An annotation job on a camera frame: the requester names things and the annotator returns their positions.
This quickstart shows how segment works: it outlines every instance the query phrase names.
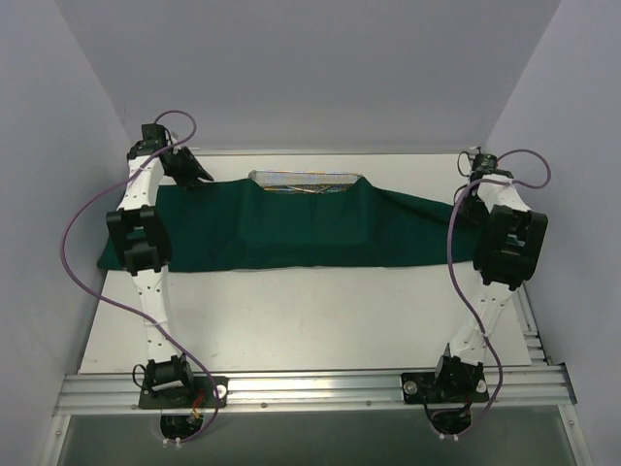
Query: green cloth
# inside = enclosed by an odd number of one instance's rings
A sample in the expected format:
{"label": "green cloth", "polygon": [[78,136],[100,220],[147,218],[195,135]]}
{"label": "green cloth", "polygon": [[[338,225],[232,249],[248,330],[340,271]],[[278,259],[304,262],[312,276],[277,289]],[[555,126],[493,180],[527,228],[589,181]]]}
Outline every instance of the green cloth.
{"label": "green cloth", "polygon": [[[330,194],[276,193],[248,179],[157,193],[173,245],[171,272],[445,264],[451,209],[365,179]],[[472,260],[478,235],[458,225],[456,262]],[[121,269],[110,241],[98,265]]]}

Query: gray wall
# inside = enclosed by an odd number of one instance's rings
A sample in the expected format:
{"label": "gray wall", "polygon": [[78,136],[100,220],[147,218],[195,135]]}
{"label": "gray wall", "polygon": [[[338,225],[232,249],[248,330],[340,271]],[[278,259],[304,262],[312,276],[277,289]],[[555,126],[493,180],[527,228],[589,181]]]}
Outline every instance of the gray wall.
{"label": "gray wall", "polygon": [[[620,24],[618,0],[564,0],[488,142],[552,164],[549,188],[524,192],[550,217],[528,291],[544,344],[569,366],[598,465],[621,456]],[[516,172],[540,178],[527,158]]]}
{"label": "gray wall", "polygon": [[56,1],[132,139],[183,108],[203,149],[384,152],[482,144],[559,3]]}
{"label": "gray wall", "polygon": [[[94,302],[62,271],[58,241],[85,198],[118,180],[128,138],[58,9],[0,2],[0,462],[38,460],[65,372],[74,370]],[[94,286],[109,198],[71,238]]]}

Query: purple cable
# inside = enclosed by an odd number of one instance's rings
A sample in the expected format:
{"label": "purple cable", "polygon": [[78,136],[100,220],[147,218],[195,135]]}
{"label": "purple cable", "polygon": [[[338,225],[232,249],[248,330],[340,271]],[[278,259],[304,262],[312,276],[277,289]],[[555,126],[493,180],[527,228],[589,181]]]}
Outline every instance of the purple cable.
{"label": "purple cable", "polygon": [[[457,283],[457,278],[455,277],[455,268],[453,264],[453,233],[455,230],[455,221],[457,220],[457,214],[459,212],[459,208],[464,202],[464,200],[466,199],[466,197],[468,197],[468,195],[470,194],[471,190],[474,187],[477,187],[480,184],[490,183],[490,184],[498,184],[501,186],[508,186],[510,184],[521,184],[522,186],[526,186],[530,189],[542,189],[543,187],[546,187],[550,183],[550,179],[552,178],[552,169],[550,168],[550,164],[541,154],[535,152],[534,150],[528,150],[528,149],[510,150],[509,152],[504,153],[503,155],[498,157],[498,161],[500,162],[506,156],[511,155],[512,153],[518,153],[518,152],[530,153],[534,155],[535,157],[537,157],[539,160],[541,160],[541,162],[543,162],[543,165],[545,166],[546,177],[545,177],[545,181],[542,184],[530,184],[530,183],[522,182],[520,180],[513,180],[510,183],[503,183],[503,182],[498,182],[495,180],[487,180],[487,179],[475,180],[472,183],[468,184],[468,186],[466,186],[466,188],[460,194],[459,198],[457,199],[457,202],[453,206],[453,210],[450,214],[450,220],[448,221],[448,234],[446,235],[446,264],[448,265],[448,275],[450,276],[450,280],[453,283],[453,287],[455,288],[457,295],[460,297],[460,299],[463,301],[463,303],[468,308],[468,311],[470,311],[470,313],[473,315],[474,319],[476,320],[476,324],[478,325],[478,328],[480,329],[483,335],[483,341],[485,342],[485,345],[487,345],[487,348],[489,348],[489,351],[492,353],[492,356],[494,357],[494,361],[496,362],[496,365],[498,366],[498,383],[496,384],[496,387],[494,388],[492,395],[489,397],[489,401],[487,402],[483,410],[476,417],[476,424],[473,423],[470,425],[470,427],[464,429],[462,432],[460,432],[459,434],[460,436],[470,432],[475,425],[478,425],[479,420],[483,418],[484,416],[486,416],[487,413],[489,413],[489,410],[492,408],[492,404],[494,404],[494,402],[496,401],[496,397],[498,396],[498,393],[501,391],[501,388],[503,386],[503,381],[505,379],[505,374],[503,372],[503,364],[501,362],[501,358],[496,353],[496,350],[494,349],[492,342],[489,340],[489,338],[485,336],[487,331],[485,329],[485,325],[483,324],[483,321],[481,320],[481,317],[478,315],[478,312],[476,311],[474,306],[470,303],[470,301],[468,300],[468,298],[462,291],[462,288]],[[435,415],[439,415],[441,413],[447,413],[450,411],[451,410],[437,411],[431,416],[431,418],[433,419]],[[432,424],[432,428],[437,434],[442,435],[443,437],[443,434],[439,432],[433,426],[433,424]]]}
{"label": "purple cable", "polygon": [[[180,141],[177,141],[174,144],[171,144],[169,146],[166,146],[165,148],[162,148],[162,149],[157,150],[156,152],[154,152],[141,165],[141,169],[146,168],[148,166],[148,164],[151,162],[151,160],[153,160],[155,157],[158,157],[162,152],[165,152],[166,150],[170,150],[170,149],[172,149],[172,148],[174,148],[176,146],[180,146],[182,144],[185,144],[196,133],[196,120],[192,117],[192,115],[190,115],[187,112],[184,112],[183,110],[169,110],[169,111],[166,111],[166,112],[160,114],[155,119],[155,123],[157,121],[159,121],[160,118],[162,118],[163,116],[168,115],[168,114],[180,114],[180,115],[184,115],[184,116],[188,117],[192,121],[192,131],[190,132],[190,134],[186,138],[181,139]],[[62,237],[60,238],[60,261],[62,262],[62,266],[65,269],[65,272],[67,272],[67,275],[69,276],[69,278],[71,280],[73,280],[81,289],[86,291],[86,293],[90,294],[91,296],[94,296],[95,298],[99,299],[100,301],[103,301],[103,302],[108,303],[108,304],[112,304],[113,306],[117,306],[118,308],[121,308],[124,311],[128,311],[128,312],[130,312],[132,314],[135,314],[136,316],[140,316],[143,319],[148,320],[150,323],[153,324],[153,326],[155,328],[157,328],[157,330],[159,330],[159,332],[164,336],[164,338],[166,338],[169,342],[171,342],[175,346],[175,348],[177,348],[179,351],[181,351],[182,353],[185,353],[185,355],[188,358],[190,358],[192,361],[194,361],[194,363],[201,369],[201,371],[203,371],[205,373],[205,375],[207,376],[207,378],[209,379],[210,383],[212,384],[212,386],[214,388],[213,394],[214,394],[215,400],[216,400],[215,409],[213,410],[212,416],[207,421],[203,422],[203,424],[201,425],[201,428],[197,432],[195,432],[194,434],[192,434],[189,437],[187,437],[187,438],[185,438],[185,439],[180,441],[181,443],[185,443],[185,442],[189,442],[191,440],[197,439],[213,423],[213,421],[215,420],[215,417],[217,416],[218,405],[219,405],[219,402],[220,402],[220,397],[219,397],[219,394],[217,392],[217,389],[215,389],[217,387],[217,385],[215,383],[215,380],[213,379],[212,373],[207,369],[207,367],[205,367],[205,365],[194,354],[192,354],[190,351],[188,351],[186,348],[184,348],[181,345],[181,343],[179,343],[177,340],[175,340],[166,330],[164,330],[164,328],[162,328],[162,326],[157,322],[157,320],[155,320],[153,317],[149,316],[148,314],[145,314],[142,311],[139,311],[138,309],[132,308],[131,306],[127,306],[127,305],[125,305],[123,303],[119,303],[118,301],[115,301],[114,299],[110,299],[110,298],[108,298],[106,296],[103,296],[101,293],[99,293],[99,292],[95,291],[94,289],[90,288],[86,283],[81,281],[76,276],[74,271],[69,266],[69,262],[67,261],[67,252],[66,252],[67,236],[69,235],[69,231],[71,230],[71,227],[76,222],[78,217],[82,214],[82,212],[84,212],[93,202],[95,202],[97,199],[101,198],[102,196],[108,194],[109,192],[114,191],[115,189],[117,189],[119,187],[126,186],[127,184],[133,182],[136,178],[138,178],[138,176],[140,175],[140,172],[141,172],[141,170],[137,170],[136,173],[134,173],[127,180],[124,180],[122,182],[113,184],[112,186],[107,187],[103,191],[98,192],[88,202],[86,202],[86,204],[84,204],[82,207],[80,207],[78,209],[76,214],[71,218],[71,220],[69,220],[69,223],[67,224],[67,227],[63,231]]]}

